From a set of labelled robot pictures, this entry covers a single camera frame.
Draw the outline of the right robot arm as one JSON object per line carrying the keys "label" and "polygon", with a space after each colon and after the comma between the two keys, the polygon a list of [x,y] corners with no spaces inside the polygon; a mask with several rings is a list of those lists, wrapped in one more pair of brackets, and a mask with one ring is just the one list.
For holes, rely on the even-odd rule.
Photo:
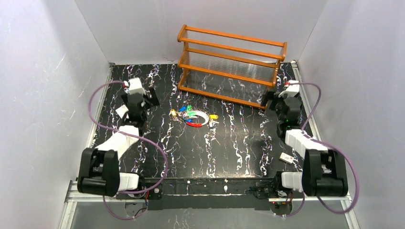
{"label": "right robot arm", "polygon": [[277,136],[304,160],[301,172],[277,172],[274,190],[295,190],[308,196],[343,197],[348,183],[345,159],[311,137],[299,126],[302,102],[295,96],[266,91],[262,105],[277,115]]}

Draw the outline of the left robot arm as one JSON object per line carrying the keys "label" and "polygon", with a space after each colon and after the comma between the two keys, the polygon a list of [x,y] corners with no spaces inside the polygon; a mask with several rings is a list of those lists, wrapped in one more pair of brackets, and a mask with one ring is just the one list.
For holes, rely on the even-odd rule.
{"label": "left robot arm", "polygon": [[110,196],[124,191],[139,192],[145,182],[140,173],[124,173],[119,169],[123,154],[143,136],[147,111],[158,106],[154,88],[150,94],[141,89],[122,94],[124,104],[116,112],[121,118],[118,132],[95,148],[85,148],[79,167],[77,189],[81,193]]}

